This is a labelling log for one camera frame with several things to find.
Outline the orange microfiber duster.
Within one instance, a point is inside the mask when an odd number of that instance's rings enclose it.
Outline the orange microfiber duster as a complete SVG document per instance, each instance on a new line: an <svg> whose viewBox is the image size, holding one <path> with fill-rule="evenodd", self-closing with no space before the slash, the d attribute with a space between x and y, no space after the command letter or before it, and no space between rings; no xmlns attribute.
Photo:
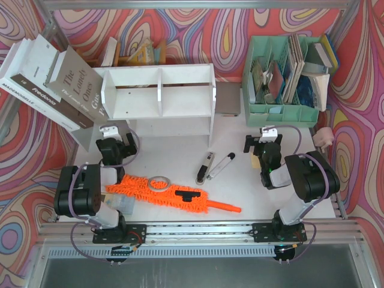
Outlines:
<svg viewBox="0 0 384 288"><path fill-rule="evenodd" d="M183 202L182 197L175 195L176 190L197 191L201 193L201 196L194 197L192 202ZM107 185L106 191L112 194L124 194L154 205L169 206L192 213L207 213L209 208L235 213L242 212L240 207L211 200L209 194L202 189L168 184L165 180L158 181L145 177L125 175L120 183Z"/></svg>

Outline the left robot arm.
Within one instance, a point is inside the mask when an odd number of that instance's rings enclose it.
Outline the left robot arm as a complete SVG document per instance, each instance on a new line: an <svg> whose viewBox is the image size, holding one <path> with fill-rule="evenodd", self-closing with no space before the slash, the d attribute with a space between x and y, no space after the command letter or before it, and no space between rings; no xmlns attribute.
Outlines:
<svg viewBox="0 0 384 288"><path fill-rule="evenodd" d="M127 144L112 137L96 140L102 156L98 164L65 166L61 170L53 202L55 213L89 225L95 244L127 243L130 236L122 212L101 199L101 187L120 184L125 175L124 167L138 155L138 135L131 130L126 137Z"/></svg>

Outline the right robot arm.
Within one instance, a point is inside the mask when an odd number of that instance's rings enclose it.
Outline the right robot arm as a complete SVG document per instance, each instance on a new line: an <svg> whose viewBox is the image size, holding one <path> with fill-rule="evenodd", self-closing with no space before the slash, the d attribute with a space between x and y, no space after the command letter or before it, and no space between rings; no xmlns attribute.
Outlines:
<svg viewBox="0 0 384 288"><path fill-rule="evenodd" d="M288 155L281 164L283 136L268 142L247 135L244 152L253 147L260 164L260 178L268 190L293 186L294 193L276 210L269 223L254 223L249 231L254 242L305 242L303 218L321 201L339 192L340 180L319 151Z"/></svg>

